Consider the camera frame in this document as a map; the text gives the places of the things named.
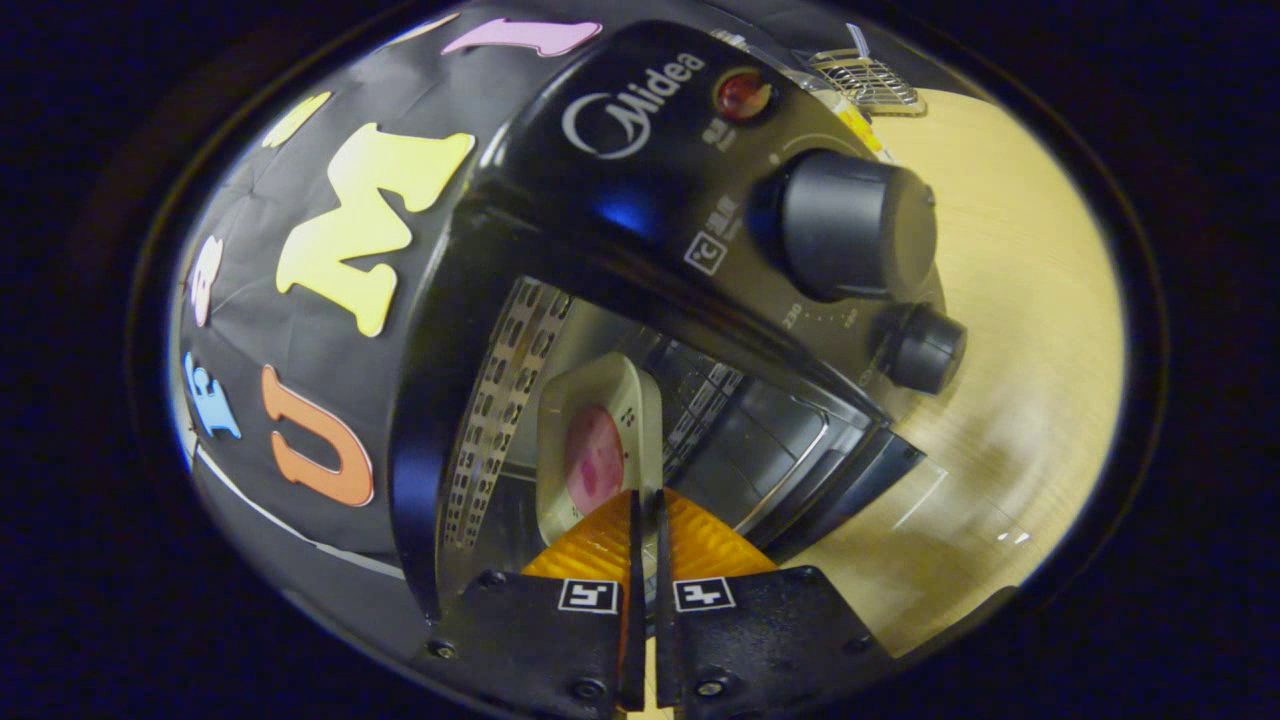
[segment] timer knob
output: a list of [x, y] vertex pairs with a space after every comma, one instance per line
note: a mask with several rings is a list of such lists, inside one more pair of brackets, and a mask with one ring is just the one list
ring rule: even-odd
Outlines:
[[904, 300], [933, 269], [933, 191], [906, 168], [819, 150], [800, 159], [781, 193], [781, 236], [806, 295]]
[[968, 331], [933, 309], [916, 305], [897, 336], [886, 374], [893, 384], [937, 395], [964, 359]]

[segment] screw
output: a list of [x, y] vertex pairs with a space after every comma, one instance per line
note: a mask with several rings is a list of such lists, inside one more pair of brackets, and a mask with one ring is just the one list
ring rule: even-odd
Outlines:
[[805, 565], [803, 568], [796, 568], [792, 577], [805, 584], [818, 582], [818, 570], [813, 565]]
[[440, 660], [453, 660], [458, 656], [458, 651], [449, 643], [433, 642], [428, 650], [430, 650], [431, 655], [439, 657]]
[[864, 652], [870, 646], [872, 646], [872, 637], [870, 635], [863, 635], [860, 638], [854, 638], [854, 639], [846, 642], [844, 650], [845, 650], [845, 653], [847, 653], [847, 655], [858, 655], [858, 653]]
[[503, 584], [506, 582], [507, 582], [507, 577], [506, 575], [503, 575], [502, 573], [494, 573], [493, 570], [485, 570], [480, 575], [480, 587], [481, 588], [495, 588], [495, 587], [498, 587], [498, 585], [500, 585], [500, 584]]
[[577, 700], [599, 700], [604, 694], [604, 685], [598, 680], [584, 678], [573, 683], [573, 697]]

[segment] metal rack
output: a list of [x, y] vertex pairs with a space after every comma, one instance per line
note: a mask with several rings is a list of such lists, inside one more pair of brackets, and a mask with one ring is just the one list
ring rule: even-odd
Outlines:
[[928, 105], [914, 87], [888, 65], [859, 49], [817, 53], [808, 64], [850, 102], [868, 113], [923, 115], [928, 111]]

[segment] wooden table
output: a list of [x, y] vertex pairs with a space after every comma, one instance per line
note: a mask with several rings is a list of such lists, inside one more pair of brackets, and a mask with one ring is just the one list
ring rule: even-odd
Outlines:
[[[787, 562], [820, 568], [895, 656], [1059, 543], [1111, 445], [1125, 359], [1107, 245], [1071, 181], [1000, 108], [920, 94], [928, 115], [873, 127], [937, 195], [937, 264], [966, 357], [897, 427], [929, 461]], [[672, 717], [652, 692], [632, 717]]]

